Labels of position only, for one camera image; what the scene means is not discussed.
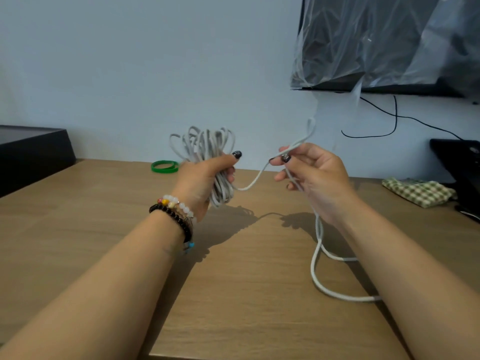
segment black beaded bracelet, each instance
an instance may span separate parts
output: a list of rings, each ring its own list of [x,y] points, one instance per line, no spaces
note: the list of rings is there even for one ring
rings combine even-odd
[[[155,203],[150,209],[148,210],[149,213],[152,213],[155,210],[161,210],[165,212],[167,215],[170,215],[182,228],[183,233],[185,234],[185,239],[183,243],[189,242],[192,240],[192,231],[190,230],[188,224],[183,220],[183,218],[177,215],[177,212],[173,211],[171,208],[164,206],[160,203]]]

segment forearm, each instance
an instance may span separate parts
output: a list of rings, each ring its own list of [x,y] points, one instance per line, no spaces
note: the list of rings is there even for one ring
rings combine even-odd
[[[338,229],[419,359],[480,352],[480,298],[421,246],[358,199]]]
[[[0,351],[0,359],[133,359],[183,240],[152,212]]]

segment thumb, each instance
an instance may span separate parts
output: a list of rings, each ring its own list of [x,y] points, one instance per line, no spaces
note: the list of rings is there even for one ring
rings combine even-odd
[[[294,156],[289,155],[289,158],[286,159],[282,157],[282,161],[284,162],[285,167],[301,180],[307,181],[309,180],[309,178],[311,180],[312,175],[318,174],[317,168],[303,162],[302,160]]]
[[[207,163],[208,166],[208,174],[213,177],[222,170],[233,167],[241,156],[242,153],[240,151],[234,151],[232,154],[224,154],[216,158],[206,160],[205,163]]]

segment clear plastic wrap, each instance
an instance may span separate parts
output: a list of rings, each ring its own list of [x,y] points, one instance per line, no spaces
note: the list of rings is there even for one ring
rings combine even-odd
[[[480,0],[304,0],[291,87],[435,84],[480,92]]]

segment hand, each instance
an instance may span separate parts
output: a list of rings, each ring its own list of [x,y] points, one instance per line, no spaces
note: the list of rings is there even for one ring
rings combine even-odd
[[[215,175],[225,171],[228,181],[233,183],[235,179],[233,165],[241,156],[240,151],[235,151],[233,154],[225,154],[200,163],[183,162],[171,195],[183,202],[194,213],[197,221],[201,221],[208,210],[208,197],[213,189]]]
[[[288,146],[282,146],[282,152]],[[349,176],[342,160],[335,154],[311,143],[304,143],[288,153],[290,159],[276,157],[270,161],[273,166],[285,165],[297,183],[302,187],[311,205],[320,217],[327,223],[338,223],[345,210],[355,204],[360,198],[351,187]],[[279,182],[289,179],[285,170],[275,177]],[[297,190],[289,182],[287,189]]]

